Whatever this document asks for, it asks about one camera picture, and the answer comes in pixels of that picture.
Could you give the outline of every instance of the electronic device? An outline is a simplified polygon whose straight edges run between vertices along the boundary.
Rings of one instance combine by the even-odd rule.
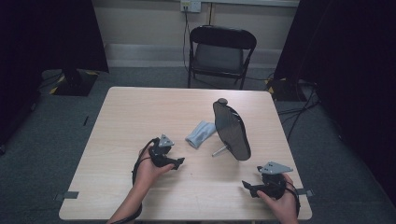
[[[185,158],[174,160],[166,157],[166,154],[168,154],[175,143],[166,137],[165,134],[162,134],[161,138],[153,139],[153,142],[154,146],[148,152],[154,165],[157,167],[163,167],[167,164],[173,163],[175,165],[173,170],[177,170],[178,166],[183,163]]]
[[[177,170],[185,158],[174,160],[166,156],[174,144],[175,143],[166,137],[165,134],[162,134],[161,138],[156,137],[151,139],[140,151],[136,163],[134,164],[134,169],[132,170],[132,183],[134,184],[134,181],[136,180],[137,169],[139,168],[140,163],[146,159],[151,159],[152,163],[154,163],[154,165],[157,167],[163,167],[167,164],[174,164],[175,167],[172,168],[172,170]],[[149,157],[142,158],[142,156],[145,154],[145,150],[147,149]]]
[[[280,199],[286,190],[286,179],[282,174],[293,169],[273,161],[268,162],[263,167],[258,166],[257,169],[262,174],[263,185],[252,186],[242,180],[245,189],[250,191],[251,197],[258,198],[257,190],[260,190],[271,198]]]
[[[239,114],[227,104],[228,101],[223,98],[213,103],[216,131],[224,147],[212,156],[215,157],[221,151],[229,150],[237,160],[246,161],[250,158],[251,152],[245,125]]]

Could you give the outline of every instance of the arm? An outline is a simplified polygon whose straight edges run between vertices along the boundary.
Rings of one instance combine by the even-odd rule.
[[[125,200],[107,223],[113,223],[133,215],[139,209],[140,204],[143,202],[143,199],[158,177],[174,167],[174,164],[156,167],[149,157],[148,148],[146,148],[141,158],[134,186],[130,189]]]
[[[293,190],[292,184],[293,181],[290,179],[290,177],[286,174],[283,174],[285,176],[287,183],[287,188]],[[268,204],[268,206],[271,208],[273,211],[274,215],[276,218],[279,220],[280,223],[282,224],[297,224],[297,211],[296,211],[296,200],[294,198],[294,195],[292,195],[288,190],[285,190],[285,194],[279,199],[275,200],[270,198],[268,195],[266,195],[264,192],[258,190],[257,194],[259,195],[260,198],[262,198],[265,203]]]

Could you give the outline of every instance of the chair seat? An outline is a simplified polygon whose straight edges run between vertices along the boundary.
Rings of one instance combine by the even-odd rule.
[[[241,49],[199,44],[192,65],[194,70],[239,76],[244,69],[243,57]]]

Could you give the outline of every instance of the white wall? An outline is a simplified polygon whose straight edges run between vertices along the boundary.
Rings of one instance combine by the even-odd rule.
[[[276,0],[257,1],[276,2]],[[180,12],[179,1],[92,0],[92,2],[106,44],[168,48],[183,46],[186,20],[185,14]],[[190,30],[199,25],[209,24],[210,17],[211,24],[242,28],[253,33],[258,40],[257,51],[269,50],[280,54],[295,11],[296,7],[203,2],[201,13],[188,13],[187,17]]]

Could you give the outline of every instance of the black curtain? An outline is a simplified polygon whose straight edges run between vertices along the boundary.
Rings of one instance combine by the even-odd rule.
[[[43,71],[108,72],[91,0],[2,0],[0,30],[0,144],[16,127]]]
[[[394,8],[395,1],[301,0],[275,78],[318,83],[344,141],[396,204]]]

